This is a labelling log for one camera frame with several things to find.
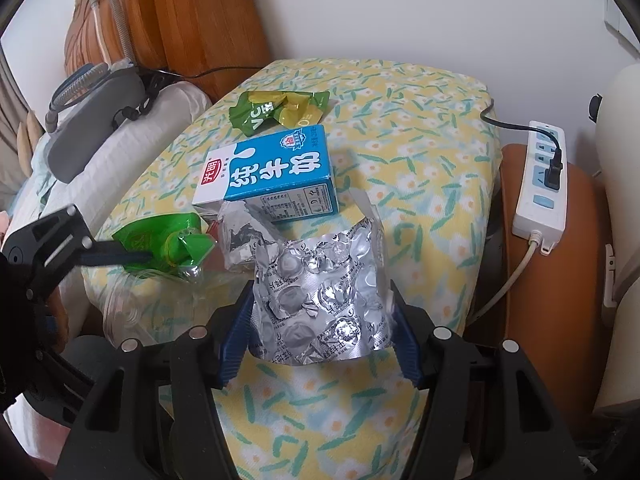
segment green plastic wrapper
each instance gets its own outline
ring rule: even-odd
[[[273,118],[288,130],[318,124],[329,105],[329,92],[242,92],[238,104],[229,108],[234,128],[247,136],[257,133],[265,119]]]
[[[200,229],[196,213],[149,216],[125,225],[113,234],[127,251],[149,251],[153,258],[124,269],[155,269],[187,278],[215,247],[215,240]]]

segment black plug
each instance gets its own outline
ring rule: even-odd
[[[560,190],[560,173],[562,171],[562,152],[556,149],[554,158],[549,162],[549,167],[545,170],[545,186],[555,191]]]

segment curtain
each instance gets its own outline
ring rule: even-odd
[[[17,133],[28,106],[0,45],[0,210],[7,209],[26,176],[18,162]]]

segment silver screw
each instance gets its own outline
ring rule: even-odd
[[[504,348],[511,354],[515,354],[518,350],[520,350],[520,346],[513,339],[505,339],[502,342],[502,348]]]
[[[451,337],[451,330],[449,330],[445,326],[437,326],[433,330],[433,335],[436,336],[438,339],[442,339],[443,341],[446,341]]]
[[[125,339],[120,345],[123,352],[133,352],[138,348],[138,342],[135,339]]]
[[[191,339],[202,339],[207,335],[207,327],[205,326],[194,326],[191,330],[189,330],[189,337]]]

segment blue and white box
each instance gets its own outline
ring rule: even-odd
[[[305,126],[211,150],[192,204],[211,223],[225,200],[245,200],[274,222],[337,213],[324,128]]]

